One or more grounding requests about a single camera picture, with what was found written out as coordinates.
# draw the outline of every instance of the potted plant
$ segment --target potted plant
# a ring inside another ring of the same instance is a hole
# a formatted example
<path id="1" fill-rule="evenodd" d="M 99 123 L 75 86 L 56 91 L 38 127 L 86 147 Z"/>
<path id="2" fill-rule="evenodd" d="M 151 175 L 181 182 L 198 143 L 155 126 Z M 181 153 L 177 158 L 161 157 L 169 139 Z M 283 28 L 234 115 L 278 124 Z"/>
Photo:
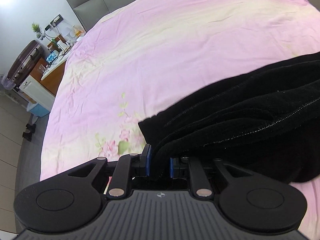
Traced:
<path id="1" fill-rule="evenodd" d="M 33 23 L 33 24 L 31 25 L 31 28 L 32 28 L 33 32 L 36 33 L 36 37 L 37 37 L 39 40 L 42 41 L 45 35 L 42 34 L 40 25 L 39 25 L 39 24 L 36 24 L 36 23 Z"/>

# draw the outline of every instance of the green plant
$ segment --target green plant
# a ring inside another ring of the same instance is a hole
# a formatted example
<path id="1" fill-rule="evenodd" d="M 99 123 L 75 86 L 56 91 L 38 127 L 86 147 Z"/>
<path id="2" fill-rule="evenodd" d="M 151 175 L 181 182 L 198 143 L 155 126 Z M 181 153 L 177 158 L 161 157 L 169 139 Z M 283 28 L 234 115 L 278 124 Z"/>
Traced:
<path id="1" fill-rule="evenodd" d="M 31 28 L 35 33 L 41 33 L 41 28 L 39 24 L 33 23 L 31 24 Z"/>

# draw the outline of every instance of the brown suitcase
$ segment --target brown suitcase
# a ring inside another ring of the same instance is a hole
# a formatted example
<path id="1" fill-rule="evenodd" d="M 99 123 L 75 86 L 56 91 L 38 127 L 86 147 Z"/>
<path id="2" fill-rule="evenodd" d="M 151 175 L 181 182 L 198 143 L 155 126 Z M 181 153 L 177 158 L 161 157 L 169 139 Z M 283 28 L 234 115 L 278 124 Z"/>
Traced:
<path id="1" fill-rule="evenodd" d="M 43 56 L 44 49 L 37 41 L 31 41 L 13 63 L 8 72 L 8 78 L 12 79 L 16 87 L 19 87 Z"/>

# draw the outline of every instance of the pink bedsheet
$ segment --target pink bedsheet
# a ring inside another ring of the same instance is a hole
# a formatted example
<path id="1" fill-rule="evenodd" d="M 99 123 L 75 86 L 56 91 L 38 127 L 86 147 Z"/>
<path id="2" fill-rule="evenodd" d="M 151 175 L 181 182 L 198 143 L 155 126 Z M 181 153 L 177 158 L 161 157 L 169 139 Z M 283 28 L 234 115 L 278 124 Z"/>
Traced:
<path id="1" fill-rule="evenodd" d="M 137 0 L 72 49 L 50 114 L 41 180 L 98 156 L 140 153 L 138 121 L 212 82 L 320 51 L 306 0 Z M 319 179 L 301 231 L 320 239 Z"/>

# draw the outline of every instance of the logo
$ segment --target logo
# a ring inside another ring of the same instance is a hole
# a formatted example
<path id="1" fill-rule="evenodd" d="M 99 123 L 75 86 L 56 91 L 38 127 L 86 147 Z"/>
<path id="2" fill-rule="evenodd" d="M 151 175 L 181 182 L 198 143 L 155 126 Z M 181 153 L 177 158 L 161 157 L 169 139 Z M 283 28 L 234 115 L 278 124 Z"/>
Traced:
<path id="1" fill-rule="evenodd" d="M 160 192 L 160 193 L 157 194 L 157 196 L 158 196 L 159 198 L 162 198 L 162 197 L 165 197 L 165 194 L 162 193 L 162 192 Z"/>

